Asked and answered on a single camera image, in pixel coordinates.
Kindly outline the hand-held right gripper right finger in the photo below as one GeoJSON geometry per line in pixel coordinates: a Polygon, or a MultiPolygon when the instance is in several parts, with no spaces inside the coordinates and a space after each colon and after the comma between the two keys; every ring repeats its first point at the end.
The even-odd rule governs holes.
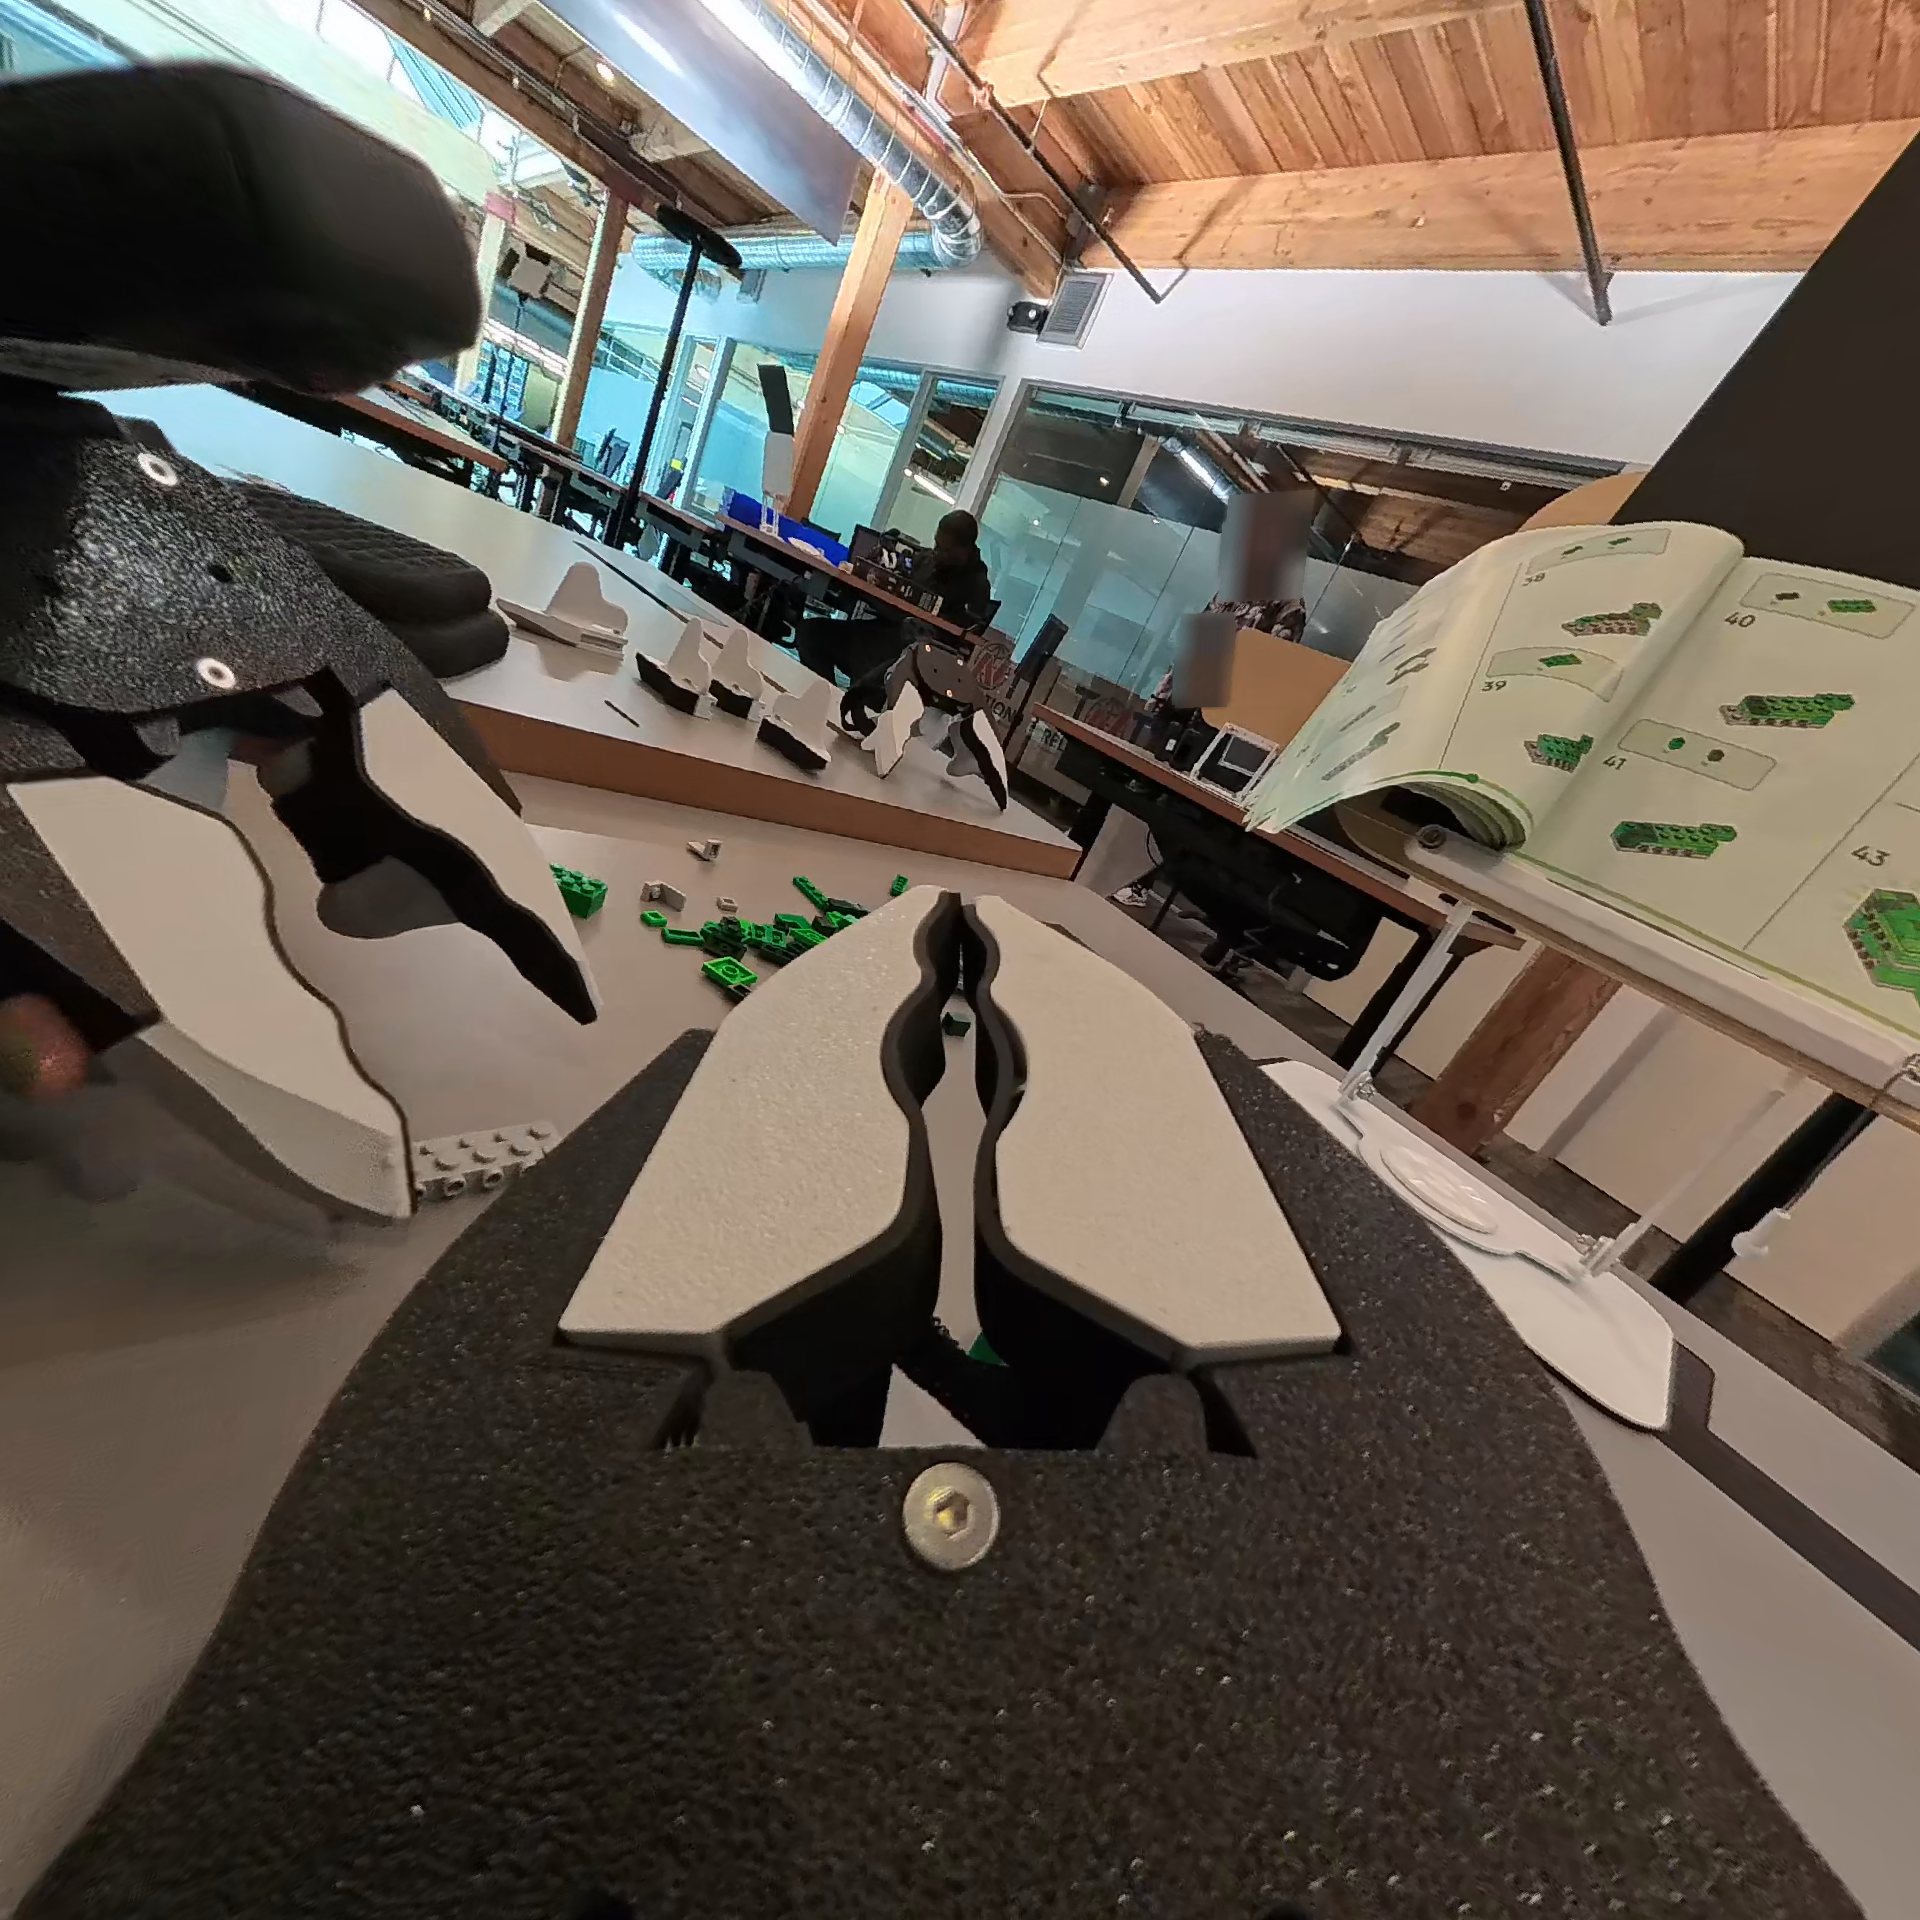
{"type": "Polygon", "coordinates": [[[1312,1271],[1194,1027],[1000,897],[962,912],[982,1129],[974,1298],[1002,1449],[1094,1449],[1147,1379],[1338,1352],[1312,1271]]]}

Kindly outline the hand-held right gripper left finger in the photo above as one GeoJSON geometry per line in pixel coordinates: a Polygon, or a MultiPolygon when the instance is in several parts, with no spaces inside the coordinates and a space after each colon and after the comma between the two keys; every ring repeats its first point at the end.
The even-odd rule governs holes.
{"type": "Polygon", "coordinates": [[[944,1276],[924,1106],[960,949],[960,897],[916,888],[753,991],[593,1252],[560,1341],[768,1377],[816,1444],[876,1447],[944,1276]]]}

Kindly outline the grey toy brick plate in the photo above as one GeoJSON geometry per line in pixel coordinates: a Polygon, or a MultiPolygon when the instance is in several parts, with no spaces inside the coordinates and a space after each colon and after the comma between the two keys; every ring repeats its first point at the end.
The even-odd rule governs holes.
{"type": "Polygon", "coordinates": [[[406,1147],[413,1209],[513,1187],[563,1140],[565,1131],[550,1120],[473,1124],[445,1137],[413,1137],[406,1147]]]}

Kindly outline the grey desk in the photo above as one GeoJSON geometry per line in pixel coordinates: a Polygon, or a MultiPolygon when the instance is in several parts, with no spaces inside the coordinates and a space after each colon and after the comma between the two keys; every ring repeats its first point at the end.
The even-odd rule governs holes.
{"type": "MultiPolygon", "coordinates": [[[[586,930],[605,1010],[581,1027],[461,929],[342,943],[296,852],[278,925],[425,1137],[570,1129],[710,992],[633,923],[681,807],[628,837],[538,829],[616,882],[586,930]]],[[[483,1203],[309,1241],[171,1187],[81,1203],[5,1168],[5,1916],[171,1703],[325,1405],[483,1203]]],[[[1557,1386],[1748,1759],[1867,1916],[1915,1916],[1915,1649],[1661,1439],[1557,1386]]]]}

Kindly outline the black padded wrist rest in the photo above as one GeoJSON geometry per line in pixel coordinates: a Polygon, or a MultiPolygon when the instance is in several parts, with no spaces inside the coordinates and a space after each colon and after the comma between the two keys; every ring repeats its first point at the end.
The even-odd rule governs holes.
{"type": "Polygon", "coordinates": [[[389,625],[436,629],[493,611],[490,576],[441,547],[266,482],[242,477],[228,489],[389,625]]]}
{"type": "Polygon", "coordinates": [[[387,626],[436,682],[453,682],[497,663],[513,637],[510,625],[491,608],[441,620],[394,618],[387,626]]]}

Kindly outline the black office chair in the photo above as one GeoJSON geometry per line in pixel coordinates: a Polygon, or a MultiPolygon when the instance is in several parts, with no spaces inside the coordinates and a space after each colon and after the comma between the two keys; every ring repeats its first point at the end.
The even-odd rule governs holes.
{"type": "Polygon", "coordinates": [[[1201,968],[1237,976],[1251,964],[1307,978],[1352,976],[1384,907],[1349,882],[1273,849],[1232,851],[1222,837],[1160,839],[1169,900],[1208,925],[1201,968]]]}

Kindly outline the white book stand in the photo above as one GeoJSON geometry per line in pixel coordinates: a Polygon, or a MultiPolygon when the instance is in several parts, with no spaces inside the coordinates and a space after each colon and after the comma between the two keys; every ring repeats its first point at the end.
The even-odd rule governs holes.
{"type": "Polygon", "coordinates": [[[1622,1425],[1661,1433],[1674,1419],[1675,1341],[1654,1309],[1617,1276],[1653,1219],[1611,1239],[1574,1244],[1531,1220],[1464,1164],[1425,1143],[1413,1122],[1376,1100],[1372,1072],[1393,1029],[1437,984],[1469,912],[1506,921],[1546,955],[1606,985],[1657,999],[1746,1049],[1824,1087],[1861,1120],[1915,1129],[1915,1025],[1870,1016],[1764,975],[1741,955],[1675,937],[1565,888],[1464,832],[1429,826],[1406,842],[1408,868],[1449,899],[1427,955],[1345,1072],[1273,1064],[1267,1076],[1434,1228],[1524,1344],[1586,1401],[1622,1425]]]}

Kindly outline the wooden top office table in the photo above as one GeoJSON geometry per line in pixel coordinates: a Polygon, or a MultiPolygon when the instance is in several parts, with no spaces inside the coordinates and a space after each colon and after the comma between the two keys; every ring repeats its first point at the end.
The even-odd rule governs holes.
{"type": "Polygon", "coordinates": [[[1381,903],[1384,923],[1395,923],[1413,937],[1410,949],[1365,1004],[1349,1039],[1334,1049],[1333,1059],[1341,1067],[1355,1066],[1368,1045],[1393,1051],[1475,953],[1491,949],[1522,951],[1524,947],[1524,939],[1512,925],[1486,920],[1473,907],[1449,932],[1451,903],[1429,903],[1416,897],[1408,875],[1368,856],[1340,849],[1315,832],[1245,829],[1238,807],[1229,797],[1171,770],[1164,762],[1116,733],[1049,706],[1041,706],[1035,720],[1062,738],[1062,773],[1088,791],[1082,824],[1075,828],[1088,845],[1098,839],[1099,828],[1120,812],[1147,829],[1155,851],[1160,851],[1162,837],[1171,839],[1176,834],[1222,837],[1232,851],[1283,851],[1365,892],[1381,903]]]}

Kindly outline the spare gripper on table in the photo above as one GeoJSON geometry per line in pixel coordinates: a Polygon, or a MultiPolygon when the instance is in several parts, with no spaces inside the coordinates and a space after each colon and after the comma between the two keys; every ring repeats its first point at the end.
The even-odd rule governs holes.
{"type": "Polygon", "coordinates": [[[970,660],[936,640],[916,640],[882,668],[854,680],[840,699],[840,727],[872,757],[876,773],[898,769],[907,740],[926,737],[948,752],[948,778],[979,779],[996,810],[1011,786],[1002,733],[970,660]]]}

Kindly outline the cardboard box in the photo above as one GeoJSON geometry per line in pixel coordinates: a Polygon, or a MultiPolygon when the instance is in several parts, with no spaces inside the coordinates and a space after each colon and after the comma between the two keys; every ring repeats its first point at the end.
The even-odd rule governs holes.
{"type": "Polygon", "coordinates": [[[1284,751],[1349,668],[1349,660],[1278,634],[1242,629],[1232,647],[1229,695],[1208,709],[1208,720],[1219,730],[1251,731],[1284,751]]]}

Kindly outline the open building instruction booklet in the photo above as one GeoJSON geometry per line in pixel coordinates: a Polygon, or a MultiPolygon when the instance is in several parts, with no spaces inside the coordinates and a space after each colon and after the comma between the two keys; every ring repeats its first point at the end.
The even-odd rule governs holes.
{"type": "Polygon", "coordinates": [[[1403,793],[1498,856],[1915,1036],[1918,594],[1692,521],[1484,547],[1384,618],[1242,805],[1403,793]]]}

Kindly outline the black tape stripe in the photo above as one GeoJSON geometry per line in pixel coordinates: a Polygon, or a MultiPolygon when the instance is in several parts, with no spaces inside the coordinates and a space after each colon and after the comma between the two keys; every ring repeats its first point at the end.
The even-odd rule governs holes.
{"type": "Polygon", "coordinates": [[[1918,1645],[1915,1469],[1787,1386],[1685,1340],[1664,1444],[1844,1599],[1918,1645]]]}

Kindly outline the black panel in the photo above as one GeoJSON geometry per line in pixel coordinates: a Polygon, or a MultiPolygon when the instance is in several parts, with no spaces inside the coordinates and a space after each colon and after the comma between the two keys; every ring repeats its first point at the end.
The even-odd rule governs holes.
{"type": "Polygon", "coordinates": [[[1617,521],[1918,588],[1918,144],[1638,477],[1617,521]]]}

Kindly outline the black ceiling pipe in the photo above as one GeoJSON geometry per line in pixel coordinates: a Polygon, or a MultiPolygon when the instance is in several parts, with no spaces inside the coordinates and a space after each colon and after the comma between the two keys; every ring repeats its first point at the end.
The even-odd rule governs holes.
{"type": "Polygon", "coordinates": [[[1594,321],[1605,329],[1613,323],[1611,269],[1600,255],[1600,241],[1594,224],[1594,205],[1588,185],[1582,171],[1577,152],[1577,133],[1572,109],[1568,103],[1568,85],[1552,35],[1552,18],[1547,2],[1528,0],[1522,4],[1528,16],[1528,35],[1534,63],[1544,83],[1544,99],[1552,129],[1552,144],[1558,160],[1558,171],[1568,192],[1568,208],[1574,229],[1580,269],[1586,282],[1594,321]]]}

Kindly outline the silver ceiling duct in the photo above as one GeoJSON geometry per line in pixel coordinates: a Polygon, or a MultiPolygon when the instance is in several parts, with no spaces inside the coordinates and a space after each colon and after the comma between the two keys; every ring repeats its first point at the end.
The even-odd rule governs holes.
{"type": "Polygon", "coordinates": [[[979,261],[985,232],[966,189],[946,179],[905,135],[905,123],[872,103],[803,29],[770,2],[708,4],[781,85],[788,85],[851,152],[901,189],[928,229],[932,265],[956,273],[979,261]]]}

